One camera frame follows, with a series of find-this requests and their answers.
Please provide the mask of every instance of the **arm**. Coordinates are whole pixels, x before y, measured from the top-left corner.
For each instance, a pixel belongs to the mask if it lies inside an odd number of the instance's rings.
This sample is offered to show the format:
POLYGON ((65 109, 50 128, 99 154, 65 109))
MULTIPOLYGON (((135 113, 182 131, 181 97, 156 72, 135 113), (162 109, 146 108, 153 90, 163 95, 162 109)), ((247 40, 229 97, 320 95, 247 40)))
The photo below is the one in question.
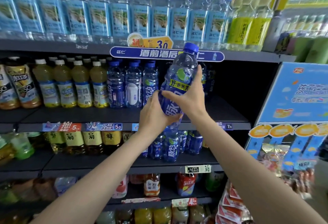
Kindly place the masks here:
POLYGON ((168 91, 163 91, 162 95, 176 102, 197 127, 255 222, 327 224, 314 209, 211 119, 205 109, 201 77, 199 65, 197 75, 184 95, 168 91))
POLYGON ((93 224, 137 157, 180 115, 166 116, 158 91, 140 113, 138 132, 51 203, 31 224, 93 224))

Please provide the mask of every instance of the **blue poster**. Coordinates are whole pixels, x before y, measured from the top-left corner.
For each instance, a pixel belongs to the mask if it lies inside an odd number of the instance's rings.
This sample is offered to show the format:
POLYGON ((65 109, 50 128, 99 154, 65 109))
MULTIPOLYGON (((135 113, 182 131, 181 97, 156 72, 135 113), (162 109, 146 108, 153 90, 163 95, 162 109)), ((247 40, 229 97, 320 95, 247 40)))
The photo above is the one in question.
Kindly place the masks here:
POLYGON ((328 122, 328 64, 283 62, 256 125, 328 122))
MULTIPOLYGON (((110 50, 110 55, 116 58, 145 58, 174 60, 182 50, 159 49, 159 48, 139 48, 114 46, 110 50)), ((197 61, 222 62, 224 54, 217 51, 199 51, 197 61)))

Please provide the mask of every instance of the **blue bottle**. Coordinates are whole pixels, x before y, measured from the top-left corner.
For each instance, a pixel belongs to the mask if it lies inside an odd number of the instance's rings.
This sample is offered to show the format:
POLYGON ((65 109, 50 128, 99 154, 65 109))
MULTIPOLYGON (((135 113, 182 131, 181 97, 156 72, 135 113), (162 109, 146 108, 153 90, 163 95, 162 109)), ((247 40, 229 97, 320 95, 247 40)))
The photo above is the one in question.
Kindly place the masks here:
POLYGON ((188 34, 189 0, 171 0, 170 37, 176 49, 183 49, 188 34))
POLYGON ((205 40, 205 28, 208 14, 207 0, 192 0, 190 5, 190 19, 188 27, 189 42, 203 48, 205 40))
POLYGON ((229 30, 230 30, 230 26, 231 26, 231 22, 232 22, 232 18, 233 18, 233 9, 231 7, 231 2, 232 0, 225 0, 226 3, 228 4, 228 12, 227 12, 227 18, 226 21, 224 22, 224 31, 223 31, 223 35, 222 36, 222 40, 221 40, 221 46, 220 49, 226 49, 227 48, 227 43, 228 43, 228 35, 229 35, 229 30))
POLYGON ((129 68, 126 71, 125 77, 125 94, 126 94, 126 106, 128 108, 139 108, 141 103, 141 71, 138 68, 137 62, 130 62, 129 68))
POLYGON ((155 63, 146 63, 142 77, 143 105, 158 90, 158 72, 155 63))
POLYGON ((15 0, 23 30, 32 40, 45 41, 46 29, 38 0, 15 0))
POLYGON ((110 0, 89 0, 93 41, 100 44, 113 43, 110 0))
POLYGON ((132 0, 132 31, 151 36, 151 0, 132 0))
POLYGON ((87 0, 68 0, 67 10, 72 34, 78 42, 92 42, 92 28, 87 0))
POLYGON ((163 156, 163 145, 165 141, 165 136, 163 133, 158 135, 158 137, 150 144, 148 148, 148 155, 155 160, 161 159, 163 156))
POLYGON ((225 0, 212 0, 210 3, 205 34, 206 48, 209 50, 218 51, 220 49, 228 8, 229 5, 225 0))
POLYGON ((112 26, 114 42, 127 45, 127 37, 131 33, 130 0, 112 0, 112 26))
MULTIPOLYGON (((192 43, 186 43, 183 49, 183 53, 179 54, 173 61, 173 64, 169 67, 165 81, 161 86, 161 90, 168 90, 178 95, 183 95, 189 89, 193 78, 197 72, 197 60, 196 55, 198 52, 198 46, 192 43)), ((181 113, 180 107, 175 103, 159 95, 159 102, 161 108, 166 115, 175 115, 181 113)), ((171 124, 170 128, 178 129, 179 122, 171 124)))
MULTIPOLYGON (((170 0, 152 0, 152 34, 168 36, 170 30, 170 0)), ((159 41, 158 48, 167 48, 159 41)))
POLYGON ((186 150, 188 131, 179 131, 180 134, 180 149, 179 153, 183 153, 186 150))
POLYGON ((119 68, 119 61, 109 63, 107 76, 108 97, 111 108, 122 108, 125 105, 124 75, 119 68))
POLYGON ((164 133, 164 160, 167 162, 175 162, 179 155, 180 136, 177 130, 170 129, 164 133))
POLYGON ((189 131, 186 152, 191 155, 199 154, 202 149, 203 136, 198 131, 189 131))
POLYGON ((8 39, 27 39, 18 15, 18 7, 14 0, 0 0, 6 14, 0 14, 0 27, 4 37, 8 39))
POLYGON ((51 41, 74 41, 64 0, 40 0, 47 38, 51 41))

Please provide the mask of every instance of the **person's left arm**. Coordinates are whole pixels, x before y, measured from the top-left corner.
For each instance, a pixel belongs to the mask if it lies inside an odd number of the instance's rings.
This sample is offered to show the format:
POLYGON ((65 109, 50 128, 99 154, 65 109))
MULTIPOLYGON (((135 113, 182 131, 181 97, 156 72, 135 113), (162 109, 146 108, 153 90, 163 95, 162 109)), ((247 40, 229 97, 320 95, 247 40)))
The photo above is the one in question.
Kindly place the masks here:
POLYGON ((129 141, 43 210, 31 224, 93 224, 137 157, 180 114, 166 116, 158 91, 140 112, 139 129, 129 141))

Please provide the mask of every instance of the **price tag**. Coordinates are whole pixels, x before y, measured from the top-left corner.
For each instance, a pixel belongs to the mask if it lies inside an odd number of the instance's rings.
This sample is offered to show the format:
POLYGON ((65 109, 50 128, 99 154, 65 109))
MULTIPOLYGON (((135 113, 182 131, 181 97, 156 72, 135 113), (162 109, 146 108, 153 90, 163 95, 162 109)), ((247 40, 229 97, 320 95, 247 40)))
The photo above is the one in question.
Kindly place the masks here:
POLYGON ((122 200, 121 203, 159 202, 160 200, 161 198, 158 197, 134 198, 122 200))
POLYGON ((224 131, 233 130, 232 123, 225 123, 225 122, 217 122, 219 127, 221 127, 224 131))
POLYGON ((139 123, 132 123, 132 131, 137 131, 139 128, 139 123))
POLYGON ((89 122, 85 123, 86 131, 122 131, 122 123, 102 123, 89 122))
POLYGON ((188 165, 185 166, 185 173, 210 173, 211 165, 188 165))
POLYGON ((42 131, 81 131, 82 124, 81 123, 72 123, 72 122, 64 122, 64 123, 43 123, 42 131))
POLYGON ((196 197, 172 199, 172 207, 187 207, 197 205, 196 197))

